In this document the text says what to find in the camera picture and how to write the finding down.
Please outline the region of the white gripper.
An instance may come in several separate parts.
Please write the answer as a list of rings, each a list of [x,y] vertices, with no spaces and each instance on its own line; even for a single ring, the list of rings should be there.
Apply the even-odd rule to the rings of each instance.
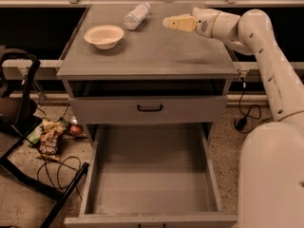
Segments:
[[[192,15],[185,13],[166,17],[163,19],[162,24],[167,29],[177,29],[187,32],[196,30],[198,35],[211,38],[212,27],[219,15],[219,11],[216,9],[193,8]]]

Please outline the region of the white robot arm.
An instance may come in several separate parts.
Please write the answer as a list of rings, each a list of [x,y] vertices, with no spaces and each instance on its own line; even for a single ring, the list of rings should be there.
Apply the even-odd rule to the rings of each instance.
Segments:
[[[162,24],[256,58],[274,120],[252,130],[241,148],[237,228],[304,228],[304,85],[278,46],[269,16],[260,9],[239,16],[194,8]]]

